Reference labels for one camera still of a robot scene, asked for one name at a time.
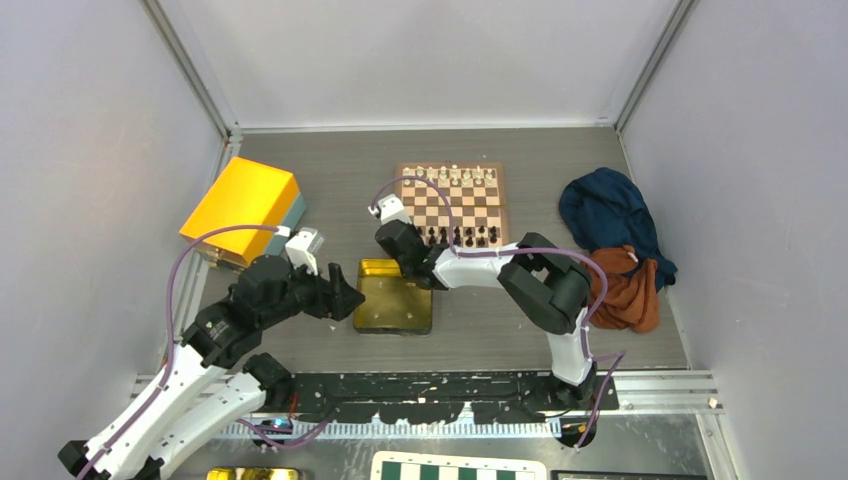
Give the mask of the wooden chess board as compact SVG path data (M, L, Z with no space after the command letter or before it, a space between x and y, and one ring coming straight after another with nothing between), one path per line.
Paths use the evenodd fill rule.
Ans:
M444 185L438 182L438 170L441 166L445 166L448 170L448 181ZM404 177L402 172L405 168L412 169L414 175ZM436 170L435 183L429 182L426 178L428 168ZM458 186L451 185L450 170L452 168L458 168L461 172ZM417 169L424 171L424 177L420 181L415 176ZM462 185L462 173L466 169L469 169L472 174L472 183L469 186ZM395 173L403 178L395 185L395 193L406 207L413 225L422 228L421 237L426 244L439 243L440 227L447 228L448 242L452 243L453 229L457 226L461 230L462 245L455 246L456 248L468 248L464 246L465 239L470 237L464 234L466 227L474 229L472 235L474 246L471 248L498 248L511 242L505 175L500 163L400 163ZM479 226L486 228L485 234L480 235L477 232ZM496 243L489 241L491 226L497 228ZM435 229L435 235L428 234L429 227ZM477 246L477 238L480 236L486 239L484 247Z

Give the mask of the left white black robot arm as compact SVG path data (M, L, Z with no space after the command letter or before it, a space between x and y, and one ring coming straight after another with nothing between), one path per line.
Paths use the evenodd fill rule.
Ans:
M228 424L288 406L291 373L252 352L265 330L299 314L341 321L364 300L336 263L322 277L284 257L259 257L198 312L141 395L98 435L68 441L60 463L78 479L166 478Z

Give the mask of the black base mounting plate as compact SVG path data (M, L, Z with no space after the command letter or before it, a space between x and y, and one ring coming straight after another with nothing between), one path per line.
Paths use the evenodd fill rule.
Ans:
M464 408L473 422L541 423L556 416L619 406L614 383L598 373L589 387L570 387L549 371L299 373L259 408L299 420L412 425L456 423Z

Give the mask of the green white chess mat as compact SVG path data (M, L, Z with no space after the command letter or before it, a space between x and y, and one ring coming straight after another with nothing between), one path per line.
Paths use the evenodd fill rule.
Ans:
M546 480L548 468L539 461L379 451L371 463L376 480Z

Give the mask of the rust orange cloth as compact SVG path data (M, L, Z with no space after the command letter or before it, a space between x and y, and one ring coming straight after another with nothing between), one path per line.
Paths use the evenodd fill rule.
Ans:
M608 283L591 323L598 328L636 333L656 329L660 325L657 261L641 259L630 245L595 250L590 259L603 270Z

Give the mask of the gold metal tray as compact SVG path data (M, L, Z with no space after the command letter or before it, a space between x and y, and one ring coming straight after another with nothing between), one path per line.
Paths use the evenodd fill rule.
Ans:
M361 260L357 290L365 296L365 302L353 315L353 328L359 334L430 334L433 324L433 292L405 279L395 260Z

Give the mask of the dark blue cloth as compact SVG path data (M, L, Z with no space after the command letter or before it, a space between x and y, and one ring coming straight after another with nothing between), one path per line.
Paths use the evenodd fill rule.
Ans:
M661 252L647 203L625 174L601 167L571 181L558 212L580 248L594 252L629 245L638 258L657 262L657 289L676 283L678 268Z

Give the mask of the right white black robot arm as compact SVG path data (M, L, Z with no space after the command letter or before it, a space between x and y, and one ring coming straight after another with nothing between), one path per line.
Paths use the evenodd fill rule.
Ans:
M505 291L547 336L558 403L577 411L592 400L597 365L586 332L591 276L565 251L534 232L503 248L454 251L451 245L425 244L417 229L401 220L380 226L375 240L402 276L420 288Z

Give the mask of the orange yellow box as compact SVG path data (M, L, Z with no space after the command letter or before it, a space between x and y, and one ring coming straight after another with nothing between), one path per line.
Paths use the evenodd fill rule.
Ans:
M179 230L188 242L234 225L294 229L306 201L293 173L242 157L232 158ZM282 252L284 240L269 231L238 230L202 241L196 249L215 267L241 270L262 254Z

